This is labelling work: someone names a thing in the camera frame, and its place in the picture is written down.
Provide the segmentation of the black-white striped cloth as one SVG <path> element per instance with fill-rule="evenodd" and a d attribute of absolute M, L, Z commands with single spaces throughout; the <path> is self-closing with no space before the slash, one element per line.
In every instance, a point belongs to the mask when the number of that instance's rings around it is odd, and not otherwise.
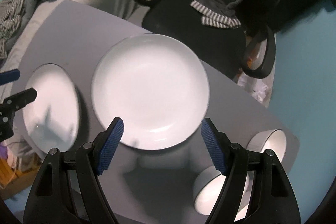
<path fill-rule="evenodd" d="M 38 0 L 1 1 L 1 59 L 5 59 L 33 16 Z"/>

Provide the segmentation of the white ribbed bowl far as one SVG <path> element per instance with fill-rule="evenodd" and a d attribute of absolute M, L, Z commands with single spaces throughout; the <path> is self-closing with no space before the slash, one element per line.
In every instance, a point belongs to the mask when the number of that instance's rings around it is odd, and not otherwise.
<path fill-rule="evenodd" d="M 286 136 L 281 129 L 267 130 L 257 133 L 248 143 L 247 150 L 263 153 L 266 149 L 271 149 L 282 161 L 286 152 L 286 144 Z"/>

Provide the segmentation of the white plastic bag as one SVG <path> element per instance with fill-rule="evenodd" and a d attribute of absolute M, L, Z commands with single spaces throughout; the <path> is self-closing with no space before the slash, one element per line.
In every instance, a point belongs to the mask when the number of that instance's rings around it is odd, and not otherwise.
<path fill-rule="evenodd" d="M 249 77 L 243 71 L 238 74 L 237 84 L 265 108 L 269 106 L 273 91 L 275 66 L 273 66 L 270 75 L 264 79 Z"/>

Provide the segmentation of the small white black-rimmed plate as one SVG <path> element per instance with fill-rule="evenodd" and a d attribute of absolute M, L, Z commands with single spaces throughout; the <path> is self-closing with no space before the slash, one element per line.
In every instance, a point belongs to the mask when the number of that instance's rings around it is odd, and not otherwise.
<path fill-rule="evenodd" d="M 68 73 L 56 64 L 38 67 L 26 88 L 34 88 L 37 97 L 23 109 L 27 134 L 47 153 L 56 147 L 68 151 L 74 144 L 80 125 L 80 103 Z"/>

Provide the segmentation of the white ribbed bowl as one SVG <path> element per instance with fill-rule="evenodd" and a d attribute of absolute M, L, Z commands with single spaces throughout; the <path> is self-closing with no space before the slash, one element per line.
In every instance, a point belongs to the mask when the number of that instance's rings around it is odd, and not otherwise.
<path fill-rule="evenodd" d="M 286 152 L 286 144 L 286 136 L 281 129 L 267 130 L 257 133 L 248 143 L 247 150 L 263 153 L 266 149 L 271 149 L 282 161 Z"/>
<path fill-rule="evenodd" d="M 210 214 L 219 197 L 225 180 L 226 176 L 223 176 L 213 165 L 209 166 L 197 176 L 193 186 L 193 199 L 194 208 L 199 214 Z M 247 175 L 243 196 L 235 221 L 243 219 L 247 214 L 252 191 L 252 182 L 250 175 Z"/>

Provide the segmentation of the white ribbed bowl near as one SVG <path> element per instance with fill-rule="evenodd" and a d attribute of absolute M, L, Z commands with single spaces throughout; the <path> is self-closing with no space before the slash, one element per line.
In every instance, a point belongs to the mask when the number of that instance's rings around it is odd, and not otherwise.
<path fill-rule="evenodd" d="M 226 176 L 223 176 L 213 165 L 209 166 L 197 176 L 193 186 L 193 199 L 194 208 L 199 214 L 210 214 L 219 197 L 225 180 Z M 252 191 L 252 182 L 250 175 L 247 175 L 243 196 L 235 221 L 243 219 L 247 214 Z"/>

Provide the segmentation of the orange wooden furniture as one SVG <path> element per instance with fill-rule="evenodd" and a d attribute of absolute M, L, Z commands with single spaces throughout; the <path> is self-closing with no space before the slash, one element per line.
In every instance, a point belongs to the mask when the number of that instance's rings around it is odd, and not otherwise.
<path fill-rule="evenodd" d="M 32 167 L 24 172 L 10 168 L 5 159 L 1 159 L 1 198 L 7 200 L 31 186 L 40 166 L 37 154 L 34 155 Z"/>

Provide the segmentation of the black office chair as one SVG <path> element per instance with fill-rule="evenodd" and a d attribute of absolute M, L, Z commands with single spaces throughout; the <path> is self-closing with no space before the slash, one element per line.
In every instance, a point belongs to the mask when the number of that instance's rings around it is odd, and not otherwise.
<path fill-rule="evenodd" d="M 249 77 L 270 75 L 276 42 L 267 19 L 280 0 L 243 0 L 236 7 L 239 28 L 220 29 L 201 24 L 193 0 L 134 0 L 147 6 L 142 26 L 155 34 L 183 42 L 203 61 L 234 79 L 243 71 Z"/>

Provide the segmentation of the large white black-rimmed plate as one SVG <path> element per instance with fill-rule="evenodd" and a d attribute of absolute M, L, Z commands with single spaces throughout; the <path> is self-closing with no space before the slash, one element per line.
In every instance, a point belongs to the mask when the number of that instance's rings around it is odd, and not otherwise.
<path fill-rule="evenodd" d="M 123 120 L 121 143 L 154 151 L 187 140 L 210 101 L 206 70 L 197 55 L 171 37 L 144 34 L 123 39 L 100 59 L 92 79 L 100 124 Z"/>

